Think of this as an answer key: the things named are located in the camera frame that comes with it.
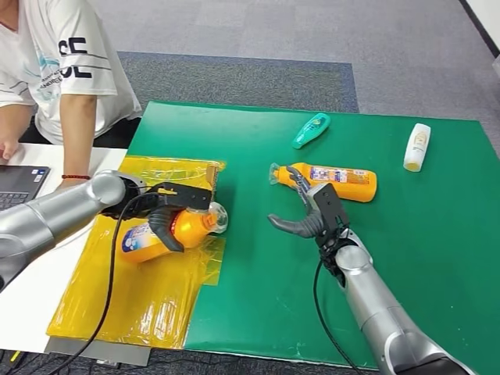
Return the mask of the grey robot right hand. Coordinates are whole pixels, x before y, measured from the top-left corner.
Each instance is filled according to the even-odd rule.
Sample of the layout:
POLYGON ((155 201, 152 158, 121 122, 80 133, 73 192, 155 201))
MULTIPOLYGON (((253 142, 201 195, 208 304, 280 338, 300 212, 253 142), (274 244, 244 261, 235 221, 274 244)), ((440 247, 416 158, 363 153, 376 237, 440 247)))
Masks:
POLYGON ((284 220, 275 214, 268 214, 268 220, 275 228, 301 238, 314 238, 323 230, 323 217, 320 210, 312 204, 311 186, 296 168, 287 166, 286 170, 296 183, 296 191, 306 208, 307 214, 299 221, 284 220))

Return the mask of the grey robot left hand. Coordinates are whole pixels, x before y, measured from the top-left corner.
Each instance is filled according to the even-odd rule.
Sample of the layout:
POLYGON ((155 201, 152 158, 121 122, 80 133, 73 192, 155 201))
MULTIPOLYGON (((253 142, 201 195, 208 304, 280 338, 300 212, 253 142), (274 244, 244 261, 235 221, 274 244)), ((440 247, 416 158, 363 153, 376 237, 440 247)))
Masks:
POLYGON ((184 252, 185 246, 176 239, 171 227, 183 210, 194 209, 205 213, 212 201, 212 190, 172 182, 161 182, 146 191, 143 198, 150 229, 168 250, 184 252))

